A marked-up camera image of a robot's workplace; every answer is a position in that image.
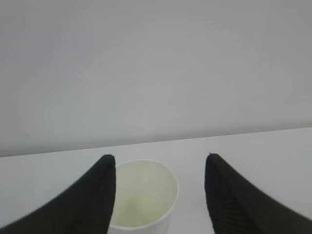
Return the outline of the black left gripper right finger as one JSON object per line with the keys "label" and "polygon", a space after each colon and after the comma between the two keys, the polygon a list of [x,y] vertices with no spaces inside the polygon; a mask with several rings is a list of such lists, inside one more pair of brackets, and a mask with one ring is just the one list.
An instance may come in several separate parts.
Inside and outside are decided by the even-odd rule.
{"label": "black left gripper right finger", "polygon": [[259,190],[220,155],[209,154],[205,194],[216,234],[310,234],[312,221]]}

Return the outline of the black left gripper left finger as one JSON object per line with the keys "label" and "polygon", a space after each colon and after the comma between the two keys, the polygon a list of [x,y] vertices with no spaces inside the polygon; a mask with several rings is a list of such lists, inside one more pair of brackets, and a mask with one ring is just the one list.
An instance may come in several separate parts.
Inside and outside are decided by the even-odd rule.
{"label": "black left gripper left finger", "polygon": [[116,161],[102,156],[81,178],[2,234],[106,234],[116,194]]}

